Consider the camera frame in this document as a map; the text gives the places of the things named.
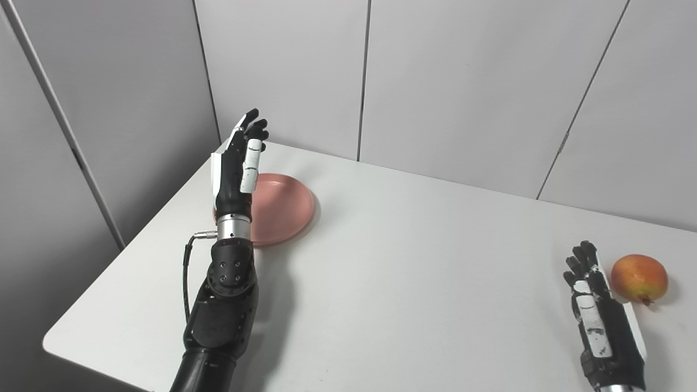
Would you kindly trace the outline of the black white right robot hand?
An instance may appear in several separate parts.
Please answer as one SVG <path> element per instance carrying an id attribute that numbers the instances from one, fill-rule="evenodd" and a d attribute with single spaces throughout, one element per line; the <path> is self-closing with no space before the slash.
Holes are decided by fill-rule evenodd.
<path id="1" fill-rule="evenodd" d="M 590 241 L 573 247 L 563 278 L 583 350 L 580 364 L 594 391 L 646 391 L 645 347 L 635 318 L 613 296 Z"/>

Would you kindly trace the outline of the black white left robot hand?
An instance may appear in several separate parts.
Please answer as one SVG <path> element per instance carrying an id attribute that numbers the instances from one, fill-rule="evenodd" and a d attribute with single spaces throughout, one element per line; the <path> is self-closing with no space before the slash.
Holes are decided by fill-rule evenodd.
<path id="1" fill-rule="evenodd" d="M 252 217 L 252 193 L 269 138 L 268 121 L 258 117 L 257 108 L 249 110 L 237 122 L 222 153 L 212 155 L 216 220 L 226 215 Z"/>

